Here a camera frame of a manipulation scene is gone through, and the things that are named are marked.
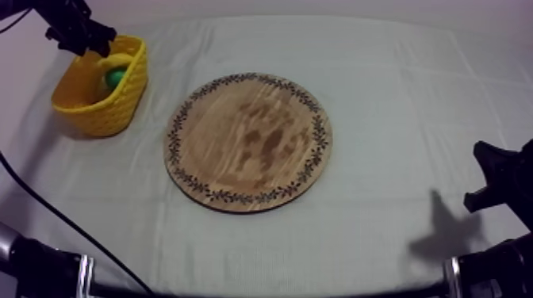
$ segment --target floral border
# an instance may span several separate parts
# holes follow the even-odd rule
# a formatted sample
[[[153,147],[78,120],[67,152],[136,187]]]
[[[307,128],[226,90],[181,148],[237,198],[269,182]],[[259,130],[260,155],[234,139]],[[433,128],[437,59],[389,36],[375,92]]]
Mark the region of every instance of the floral border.
[[[217,90],[220,86],[228,86],[232,83],[247,80],[256,80],[267,85],[275,86],[281,90],[290,90],[290,93],[293,96],[296,96],[301,104],[307,106],[310,112],[315,113],[316,115],[313,116],[313,140],[316,146],[311,149],[311,158],[305,160],[303,170],[297,173],[296,181],[292,181],[288,185],[279,186],[276,189],[272,189],[269,192],[261,192],[258,195],[233,193],[225,190],[211,190],[209,184],[199,181],[198,178],[188,174],[185,172],[185,169],[180,167],[182,139],[180,138],[179,132],[183,129],[183,122],[187,120],[189,111],[192,109],[194,102],[201,100],[204,96]],[[302,184],[306,183],[311,178],[313,171],[323,160],[322,158],[326,147],[329,146],[329,142],[326,139],[326,129],[324,128],[325,120],[320,114],[318,114],[319,111],[320,105],[318,105],[318,103],[315,102],[306,91],[301,90],[299,86],[285,79],[256,73],[232,74],[223,78],[218,78],[193,92],[189,96],[189,100],[183,103],[179,112],[174,116],[171,129],[167,133],[169,139],[167,145],[169,152],[168,161],[174,168],[172,171],[174,179],[185,183],[185,185],[187,185],[193,192],[205,194],[205,196],[209,198],[209,201],[223,201],[224,203],[240,202],[241,204],[246,205],[254,202],[260,204],[270,203],[272,200],[291,196],[298,191]]]

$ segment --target yellow basket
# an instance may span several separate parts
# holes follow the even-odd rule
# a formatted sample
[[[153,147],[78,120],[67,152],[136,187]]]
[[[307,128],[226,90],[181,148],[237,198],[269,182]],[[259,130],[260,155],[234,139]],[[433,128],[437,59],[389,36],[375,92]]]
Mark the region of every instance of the yellow basket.
[[[120,53],[131,59],[115,90],[109,94],[103,79],[113,64],[87,52],[72,61],[52,95],[54,109],[91,136],[111,136],[125,129],[148,80],[146,44],[140,38],[117,36],[110,46],[109,57]]]

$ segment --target wire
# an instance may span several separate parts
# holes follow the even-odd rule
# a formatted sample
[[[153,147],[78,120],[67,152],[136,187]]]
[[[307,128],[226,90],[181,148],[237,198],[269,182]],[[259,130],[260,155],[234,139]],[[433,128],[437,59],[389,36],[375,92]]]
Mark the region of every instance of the wire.
[[[36,201],[38,201],[40,204],[42,204],[48,211],[54,213],[57,217],[59,217],[63,222],[68,224],[70,227],[72,227],[75,231],[77,231],[81,236],[85,237],[85,239],[89,240],[90,243],[92,243],[94,246],[96,246],[99,250],[102,251],[108,258],[110,258],[113,262],[115,262],[122,270],[124,270],[137,284],[140,285],[141,288],[149,295],[154,296],[154,292],[137,276],[134,274],[133,271],[130,270],[121,260],[119,260],[117,257],[115,257],[107,248],[105,248],[100,242],[98,242],[93,236],[89,235],[86,231],[84,231],[79,225],[77,225],[74,221],[69,219],[67,216],[65,216],[61,211],[57,210],[54,206],[52,206],[50,203],[48,203],[43,197],[41,197],[38,193],[36,193],[31,187],[29,187],[20,177],[18,177],[17,173],[11,168],[11,165],[7,162],[6,158],[4,157],[4,154],[0,151],[0,162],[2,165],[6,168],[7,173],[11,176],[11,178],[23,189],[25,190],[30,196],[32,196]]]
[[[4,29],[0,30],[0,34],[4,33],[5,31],[11,29],[11,27],[15,26],[19,21],[21,21],[30,11],[32,11],[31,8],[28,8],[23,14],[21,14],[20,17],[18,17],[17,20],[15,20],[13,23],[7,25]]]

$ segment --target wooden plate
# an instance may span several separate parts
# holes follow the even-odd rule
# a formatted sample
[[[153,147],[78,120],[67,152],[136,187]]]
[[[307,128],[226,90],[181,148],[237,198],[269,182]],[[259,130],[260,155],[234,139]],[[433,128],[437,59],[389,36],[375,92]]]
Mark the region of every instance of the wooden plate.
[[[196,202],[225,212],[288,203],[318,178],[332,129],[318,101],[268,74],[233,74],[195,90],[170,119],[168,172]]]

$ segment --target white cloth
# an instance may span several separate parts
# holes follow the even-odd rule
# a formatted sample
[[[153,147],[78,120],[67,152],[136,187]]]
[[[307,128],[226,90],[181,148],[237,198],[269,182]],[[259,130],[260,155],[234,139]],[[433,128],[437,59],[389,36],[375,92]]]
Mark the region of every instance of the white cloth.
[[[469,215],[484,185],[473,145],[533,138],[533,51],[500,40],[341,17],[234,17],[138,25],[148,88],[127,130],[84,139],[49,98],[71,56],[43,77],[6,152],[22,177],[159,291],[246,296],[362,293],[441,278],[440,262],[526,232],[506,207]],[[163,165],[186,95],[245,71],[290,79],[328,113],[332,156],[294,202],[234,216],[187,199]],[[12,185],[0,220],[111,262]],[[431,198],[430,190],[440,199]]]

